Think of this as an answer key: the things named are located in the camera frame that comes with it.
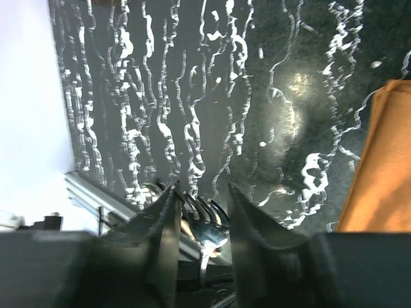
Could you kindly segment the silver fork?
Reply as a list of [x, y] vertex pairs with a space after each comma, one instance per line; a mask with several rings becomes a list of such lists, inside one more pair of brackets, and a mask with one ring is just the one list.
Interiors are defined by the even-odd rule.
[[201, 197], [193, 198], [184, 192], [182, 199], [190, 207], [182, 208], [188, 227], [200, 249], [199, 284], [206, 285], [206, 272], [209, 259], [229, 239], [229, 218], [225, 211], [212, 199], [204, 201]]

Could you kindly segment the orange cloth napkin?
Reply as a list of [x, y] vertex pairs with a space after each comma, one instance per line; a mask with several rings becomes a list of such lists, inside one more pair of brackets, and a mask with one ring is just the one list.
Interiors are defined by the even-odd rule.
[[410, 231], [408, 80], [390, 80], [373, 97], [362, 158], [336, 231]]

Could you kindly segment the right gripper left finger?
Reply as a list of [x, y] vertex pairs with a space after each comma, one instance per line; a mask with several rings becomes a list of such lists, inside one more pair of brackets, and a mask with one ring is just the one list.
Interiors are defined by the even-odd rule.
[[179, 182], [106, 234], [28, 229], [1, 234], [2, 307], [173, 307]]

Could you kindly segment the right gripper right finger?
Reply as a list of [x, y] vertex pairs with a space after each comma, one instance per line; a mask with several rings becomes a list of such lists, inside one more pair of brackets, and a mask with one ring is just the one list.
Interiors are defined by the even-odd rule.
[[409, 307], [407, 233], [292, 232], [228, 186], [238, 307]]

